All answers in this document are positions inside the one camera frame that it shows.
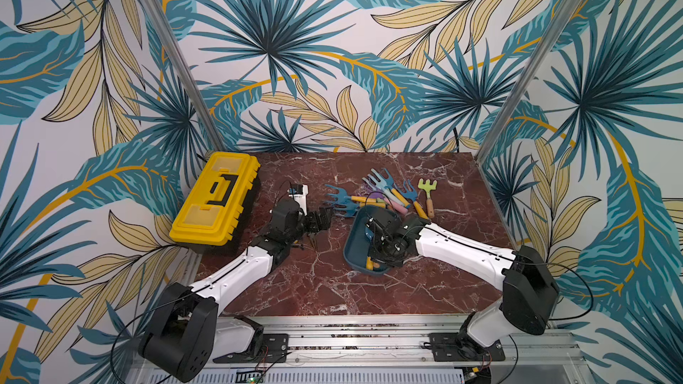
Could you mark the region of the blue claw rake yellow handle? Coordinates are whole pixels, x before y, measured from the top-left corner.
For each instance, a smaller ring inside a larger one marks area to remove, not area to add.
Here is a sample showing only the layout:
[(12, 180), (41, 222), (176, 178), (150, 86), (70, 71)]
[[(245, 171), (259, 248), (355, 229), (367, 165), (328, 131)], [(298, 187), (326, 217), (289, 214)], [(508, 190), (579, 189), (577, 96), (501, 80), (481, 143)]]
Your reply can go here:
[(369, 196), (361, 195), (350, 195), (345, 189), (338, 188), (337, 186), (325, 185), (327, 188), (332, 190), (331, 193), (327, 193), (325, 196), (328, 200), (331, 200), (334, 204), (347, 205), (347, 204), (360, 204), (360, 205), (373, 205), (381, 208), (387, 206), (384, 200), (379, 198), (370, 198)]

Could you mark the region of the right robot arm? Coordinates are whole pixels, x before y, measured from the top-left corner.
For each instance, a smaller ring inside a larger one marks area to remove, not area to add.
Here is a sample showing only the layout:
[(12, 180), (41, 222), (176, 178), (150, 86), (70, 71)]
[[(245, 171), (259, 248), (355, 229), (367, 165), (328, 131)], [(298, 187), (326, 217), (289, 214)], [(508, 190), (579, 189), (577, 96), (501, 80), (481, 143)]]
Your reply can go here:
[(480, 243), (419, 216), (402, 219), (376, 206), (361, 211), (372, 234), (368, 256), (374, 263), (399, 268), (415, 256), (435, 259), (480, 278), (501, 293), (486, 309), (468, 316), (454, 340), (446, 343), (448, 348), (474, 359), (512, 333), (544, 334), (560, 288), (535, 249)]

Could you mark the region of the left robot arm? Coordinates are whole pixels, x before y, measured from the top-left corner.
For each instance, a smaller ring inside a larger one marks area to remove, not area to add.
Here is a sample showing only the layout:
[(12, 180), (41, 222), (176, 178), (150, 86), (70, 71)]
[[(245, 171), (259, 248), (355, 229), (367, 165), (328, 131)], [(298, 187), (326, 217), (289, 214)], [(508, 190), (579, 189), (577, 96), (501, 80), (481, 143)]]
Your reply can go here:
[(162, 292), (138, 346), (145, 360), (186, 383), (209, 363), (260, 361), (268, 357), (263, 326), (236, 316), (220, 327), (227, 305), (263, 279), (306, 235), (330, 229), (331, 206), (305, 211), (286, 197), (273, 208), (270, 222), (228, 265), (190, 285), (171, 284)]

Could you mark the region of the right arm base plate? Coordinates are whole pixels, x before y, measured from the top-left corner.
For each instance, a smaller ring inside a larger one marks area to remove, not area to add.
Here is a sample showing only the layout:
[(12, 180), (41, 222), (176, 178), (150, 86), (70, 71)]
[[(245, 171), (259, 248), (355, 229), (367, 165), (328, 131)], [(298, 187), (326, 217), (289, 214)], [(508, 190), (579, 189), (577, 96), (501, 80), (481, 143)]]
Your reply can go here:
[(435, 362), (488, 362), (506, 359), (503, 346), (496, 341), (492, 346), (478, 345), (466, 334), (456, 332), (434, 332), (428, 335), (428, 341), (422, 344), (430, 350)]

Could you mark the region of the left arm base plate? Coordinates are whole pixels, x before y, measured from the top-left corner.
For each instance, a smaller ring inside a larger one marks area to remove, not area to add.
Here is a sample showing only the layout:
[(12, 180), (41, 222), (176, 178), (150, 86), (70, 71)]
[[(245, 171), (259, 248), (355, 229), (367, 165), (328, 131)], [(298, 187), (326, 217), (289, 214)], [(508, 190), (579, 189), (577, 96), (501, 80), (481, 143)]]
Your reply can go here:
[(213, 362), (215, 364), (284, 363), (290, 353), (288, 350), (289, 340), (289, 335), (286, 333), (256, 336), (245, 351), (215, 357)]

